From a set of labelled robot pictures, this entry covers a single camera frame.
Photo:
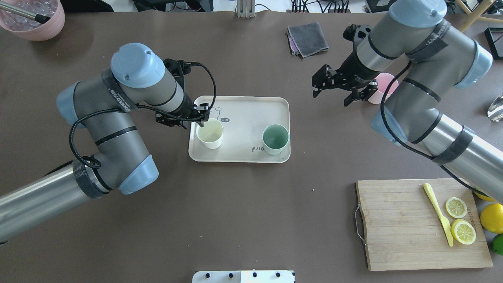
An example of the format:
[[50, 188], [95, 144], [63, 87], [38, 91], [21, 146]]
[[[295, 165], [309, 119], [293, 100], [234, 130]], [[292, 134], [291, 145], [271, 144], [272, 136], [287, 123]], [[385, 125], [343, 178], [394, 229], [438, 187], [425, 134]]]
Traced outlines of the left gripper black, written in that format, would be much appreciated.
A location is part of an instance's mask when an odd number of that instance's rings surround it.
[[180, 107], [169, 114], [176, 116], [177, 119], [157, 112], [156, 122], [168, 127], [178, 126], [187, 128], [190, 122], [179, 120], [179, 118], [186, 118], [194, 119], [194, 122], [196, 122], [200, 127], [204, 127], [204, 123], [209, 119], [210, 105], [208, 103], [203, 103], [196, 106], [196, 104], [194, 104], [188, 96], [185, 96]]

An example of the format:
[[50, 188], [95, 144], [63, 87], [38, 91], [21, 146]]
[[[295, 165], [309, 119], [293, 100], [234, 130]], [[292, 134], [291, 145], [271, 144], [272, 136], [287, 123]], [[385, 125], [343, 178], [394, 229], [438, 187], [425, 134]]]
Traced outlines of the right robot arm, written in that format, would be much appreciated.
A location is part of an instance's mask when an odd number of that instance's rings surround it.
[[375, 115], [373, 128], [394, 143], [410, 142], [437, 165], [502, 202], [502, 152], [435, 107], [453, 87], [467, 88], [492, 66], [492, 56], [444, 19], [443, 0], [398, 0], [373, 28], [355, 26], [344, 38], [353, 51], [337, 69], [312, 77], [313, 97], [325, 89], [350, 91], [345, 105], [365, 100], [370, 83], [405, 54], [411, 71]]

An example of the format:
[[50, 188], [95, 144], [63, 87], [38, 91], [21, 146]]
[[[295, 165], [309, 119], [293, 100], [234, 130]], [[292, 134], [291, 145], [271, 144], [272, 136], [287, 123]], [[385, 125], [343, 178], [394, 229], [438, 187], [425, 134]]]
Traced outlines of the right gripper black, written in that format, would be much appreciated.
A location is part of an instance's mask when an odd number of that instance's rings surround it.
[[346, 59], [337, 70], [324, 64], [312, 76], [315, 88], [312, 96], [316, 98], [323, 90], [342, 88], [351, 91], [344, 100], [345, 107], [354, 101], [367, 101], [378, 90], [378, 83], [370, 83], [377, 75], [377, 70], [367, 68], [359, 59]]

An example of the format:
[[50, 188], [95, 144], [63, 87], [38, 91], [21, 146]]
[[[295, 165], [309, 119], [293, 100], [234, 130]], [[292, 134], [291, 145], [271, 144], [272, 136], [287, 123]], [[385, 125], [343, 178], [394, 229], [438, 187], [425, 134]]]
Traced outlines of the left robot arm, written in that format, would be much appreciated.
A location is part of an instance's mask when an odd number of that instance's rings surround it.
[[196, 105], [185, 92], [193, 66], [203, 64], [162, 60], [148, 46], [128, 43], [109, 68], [62, 91], [56, 104], [71, 126], [74, 160], [1, 197], [1, 244], [114, 189], [129, 195], [156, 181], [158, 169], [130, 114], [149, 109], [169, 127], [203, 126], [213, 104]]

